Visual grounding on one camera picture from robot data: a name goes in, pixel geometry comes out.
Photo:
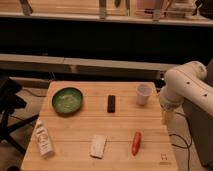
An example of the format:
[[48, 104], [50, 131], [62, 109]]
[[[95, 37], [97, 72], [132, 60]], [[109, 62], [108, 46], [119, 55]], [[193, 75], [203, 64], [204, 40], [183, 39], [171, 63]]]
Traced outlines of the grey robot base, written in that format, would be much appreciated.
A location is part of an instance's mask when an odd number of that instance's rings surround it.
[[183, 110], [200, 163], [213, 170], [213, 60], [208, 66], [199, 61], [186, 66], [192, 69], [197, 84], [189, 88]]

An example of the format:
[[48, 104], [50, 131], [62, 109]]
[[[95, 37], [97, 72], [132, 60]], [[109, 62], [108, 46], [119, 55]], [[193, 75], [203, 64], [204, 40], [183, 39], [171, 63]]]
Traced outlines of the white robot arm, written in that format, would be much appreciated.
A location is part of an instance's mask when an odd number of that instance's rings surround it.
[[185, 99], [213, 116], [213, 87], [204, 82], [206, 76], [206, 66], [199, 61], [191, 61], [166, 71], [165, 85], [159, 92], [164, 125], [172, 120], [174, 110], [181, 106]]

